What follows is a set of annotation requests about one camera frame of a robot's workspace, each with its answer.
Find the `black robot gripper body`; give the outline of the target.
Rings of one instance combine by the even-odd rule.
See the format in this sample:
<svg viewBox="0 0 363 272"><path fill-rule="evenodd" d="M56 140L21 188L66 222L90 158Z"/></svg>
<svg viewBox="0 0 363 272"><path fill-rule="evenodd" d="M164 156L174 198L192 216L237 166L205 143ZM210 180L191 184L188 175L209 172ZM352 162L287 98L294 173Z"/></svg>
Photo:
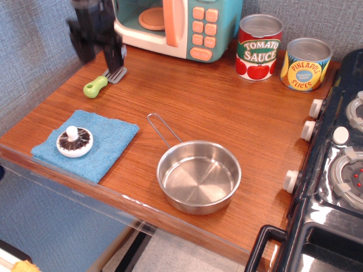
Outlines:
<svg viewBox="0 0 363 272"><path fill-rule="evenodd" d="M71 1L76 20L68 20L70 36L87 40L93 46L120 46L125 57L125 45L114 30L115 12L112 1Z"/></svg>

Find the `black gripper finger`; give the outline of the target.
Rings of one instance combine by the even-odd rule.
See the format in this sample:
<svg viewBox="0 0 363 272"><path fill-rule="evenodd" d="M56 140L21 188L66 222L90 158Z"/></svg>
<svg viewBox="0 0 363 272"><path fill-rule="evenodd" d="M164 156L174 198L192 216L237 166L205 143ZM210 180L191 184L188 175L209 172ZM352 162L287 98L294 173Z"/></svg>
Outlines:
<svg viewBox="0 0 363 272"><path fill-rule="evenodd" d="M90 44L87 40L81 39L78 36L70 36L71 43L83 64L87 64L95 58L95 50L93 44Z"/></svg>
<svg viewBox="0 0 363 272"><path fill-rule="evenodd" d="M110 73L114 73L119 68L123 67L124 57L120 46L105 45L103 52Z"/></svg>

